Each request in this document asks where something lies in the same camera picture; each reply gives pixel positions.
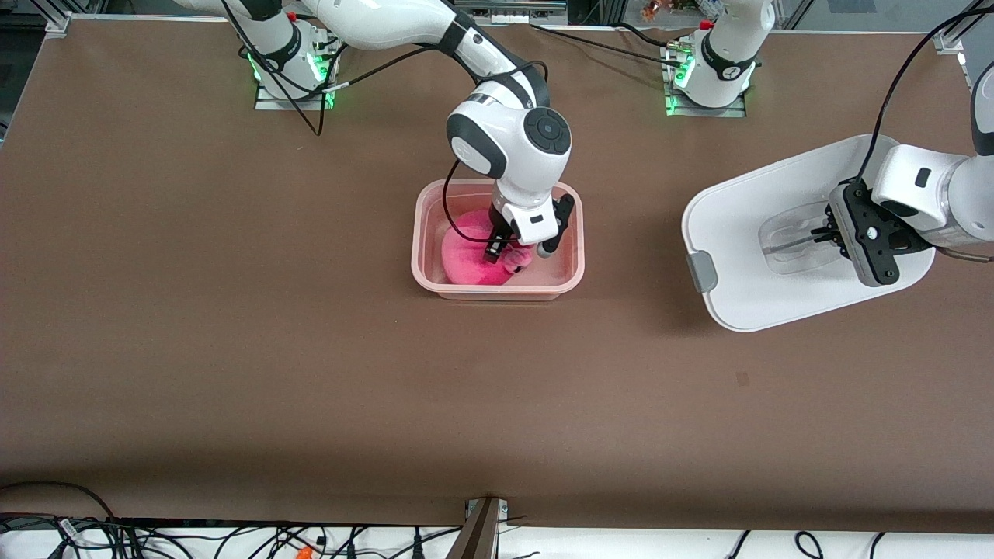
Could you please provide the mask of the pink plush toy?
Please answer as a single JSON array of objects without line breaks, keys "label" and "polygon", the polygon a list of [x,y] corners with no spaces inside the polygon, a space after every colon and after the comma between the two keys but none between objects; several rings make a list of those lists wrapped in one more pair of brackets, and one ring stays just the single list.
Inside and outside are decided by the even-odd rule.
[{"label": "pink plush toy", "polygon": [[508,244],[496,262],[487,260],[485,248],[486,244],[466,240],[448,227],[441,244],[441,264],[447,282],[503,286],[529,268],[536,258],[532,245],[520,245],[517,241]]}]

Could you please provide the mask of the white lid with grey clips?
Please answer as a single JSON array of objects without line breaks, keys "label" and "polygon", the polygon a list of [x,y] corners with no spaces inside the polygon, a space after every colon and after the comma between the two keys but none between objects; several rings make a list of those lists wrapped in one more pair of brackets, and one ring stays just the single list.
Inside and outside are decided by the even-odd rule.
[{"label": "white lid with grey clips", "polygon": [[849,259],[814,251],[809,241],[810,230],[825,225],[829,194],[858,171],[867,143],[866,134],[830,143],[724,181],[689,202],[682,220],[686,259],[719,325],[758,332],[915,284],[864,286]]}]

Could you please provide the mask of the pink translucent plastic box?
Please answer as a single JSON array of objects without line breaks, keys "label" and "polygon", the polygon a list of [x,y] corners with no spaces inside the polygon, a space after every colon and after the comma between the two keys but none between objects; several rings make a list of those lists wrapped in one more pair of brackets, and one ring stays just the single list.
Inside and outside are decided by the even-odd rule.
[{"label": "pink translucent plastic box", "polygon": [[461,223],[462,214],[489,208],[493,181],[452,179],[447,197],[443,197],[443,187],[441,179],[430,183],[415,205],[411,270],[420,286],[445,300],[538,302],[556,300],[579,285],[586,271],[585,209],[575,189],[560,182],[553,190],[554,198],[568,195],[574,199],[558,250],[550,258],[533,258],[522,272],[496,286],[451,282],[443,266],[443,239],[450,230],[443,203],[450,205],[452,217]]}]

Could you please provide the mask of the copper coloured clutter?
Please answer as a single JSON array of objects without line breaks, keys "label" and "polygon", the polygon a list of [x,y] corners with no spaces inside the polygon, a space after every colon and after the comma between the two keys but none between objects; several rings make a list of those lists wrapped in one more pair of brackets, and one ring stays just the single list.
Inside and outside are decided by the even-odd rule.
[{"label": "copper coloured clutter", "polygon": [[656,21],[661,14],[714,20],[725,13],[723,0],[644,0],[640,6],[643,21]]}]

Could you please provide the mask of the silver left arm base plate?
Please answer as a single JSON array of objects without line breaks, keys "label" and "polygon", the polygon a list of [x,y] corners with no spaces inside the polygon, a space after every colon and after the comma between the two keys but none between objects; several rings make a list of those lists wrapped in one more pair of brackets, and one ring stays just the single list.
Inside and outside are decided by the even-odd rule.
[{"label": "silver left arm base plate", "polygon": [[743,118],[746,117],[746,95],[739,93],[731,105],[725,107],[706,107],[697,105],[680,89],[665,89],[667,116],[709,117],[709,118]]}]

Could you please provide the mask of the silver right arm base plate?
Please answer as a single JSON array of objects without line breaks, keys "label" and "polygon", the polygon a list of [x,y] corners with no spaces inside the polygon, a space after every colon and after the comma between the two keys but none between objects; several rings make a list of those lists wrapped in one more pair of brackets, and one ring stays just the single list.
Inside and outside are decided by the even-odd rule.
[{"label": "silver right arm base plate", "polygon": [[331,110],[333,109],[336,95],[334,92],[326,93],[326,95],[324,95],[323,102],[319,99],[319,95],[313,95],[308,99],[287,100],[270,95],[270,93],[267,92],[266,89],[263,88],[262,84],[259,84],[259,82],[256,82],[255,86],[255,102],[253,103],[253,107],[255,107],[256,110],[294,111],[296,107],[302,111],[319,111],[320,109]]}]

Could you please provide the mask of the aluminium profile with bracket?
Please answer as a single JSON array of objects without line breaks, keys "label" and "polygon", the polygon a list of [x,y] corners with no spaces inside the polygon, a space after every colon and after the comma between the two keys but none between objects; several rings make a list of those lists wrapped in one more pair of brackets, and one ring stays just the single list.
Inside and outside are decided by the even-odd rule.
[{"label": "aluminium profile with bracket", "polygon": [[445,559],[497,559],[498,532],[509,519],[509,506],[496,496],[466,502],[466,519]]}]

